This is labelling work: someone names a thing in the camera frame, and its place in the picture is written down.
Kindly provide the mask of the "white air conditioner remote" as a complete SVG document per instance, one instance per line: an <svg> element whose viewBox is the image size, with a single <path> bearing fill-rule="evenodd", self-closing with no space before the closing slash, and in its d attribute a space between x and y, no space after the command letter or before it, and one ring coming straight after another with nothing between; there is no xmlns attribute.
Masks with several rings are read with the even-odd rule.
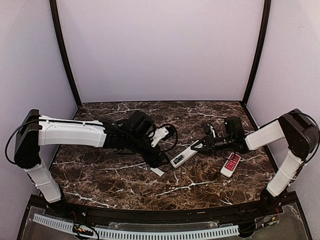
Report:
<svg viewBox="0 0 320 240"><path fill-rule="evenodd" d="M181 153L179 153L176 157L174 157L170 161L171 165L175 169L180 167L183 163L185 163L187 160L189 160L191 157L193 157L198 152L198 150L191 150L190 146L187 147L185 150L183 150Z"/></svg>

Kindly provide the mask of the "white battery cover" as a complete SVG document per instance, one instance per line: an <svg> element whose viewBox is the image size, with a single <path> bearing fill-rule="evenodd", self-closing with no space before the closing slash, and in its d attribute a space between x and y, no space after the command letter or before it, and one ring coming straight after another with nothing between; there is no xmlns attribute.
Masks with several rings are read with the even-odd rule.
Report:
<svg viewBox="0 0 320 240"><path fill-rule="evenodd" d="M152 168L151 167L150 170L152 172L154 172L155 174L157 174L159 177L162 177L165 174L165 172L160 170L159 168Z"/></svg>

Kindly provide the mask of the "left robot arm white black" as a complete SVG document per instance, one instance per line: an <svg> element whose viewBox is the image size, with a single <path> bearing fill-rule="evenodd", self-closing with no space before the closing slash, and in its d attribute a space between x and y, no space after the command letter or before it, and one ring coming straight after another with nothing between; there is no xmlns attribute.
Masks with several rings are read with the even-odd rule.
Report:
<svg viewBox="0 0 320 240"><path fill-rule="evenodd" d="M128 119L103 122L57 119L32 109L11 135L15 138L15 148L9 162L23 169L45 200L53 204L62 200L63 193L40 156L41 146L80 145L114 149L119 153L128 150L141 155L150 167L157 168L169 160L159 142L176 134L173 126L156 127L155 122L139 110Z"/></svg>

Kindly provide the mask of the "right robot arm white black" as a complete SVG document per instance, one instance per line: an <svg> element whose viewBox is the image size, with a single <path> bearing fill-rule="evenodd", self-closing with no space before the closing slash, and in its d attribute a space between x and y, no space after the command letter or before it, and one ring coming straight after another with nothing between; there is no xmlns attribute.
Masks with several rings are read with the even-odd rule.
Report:
<svg viewBox="0 0 320 240"><path fill-rule="evenodd" d="M247 154L281 139L287 141L288 152L283 163L260 193L257 212L267 215L277 207L288 185L296 180L319 149L320 127L311 116L297 108L250 134L245 134L242 121L236 116L225 118L224 126L226 135L218 137L211 124L203 124L205 137L190 148L207 156L226 149Z"/></svg>

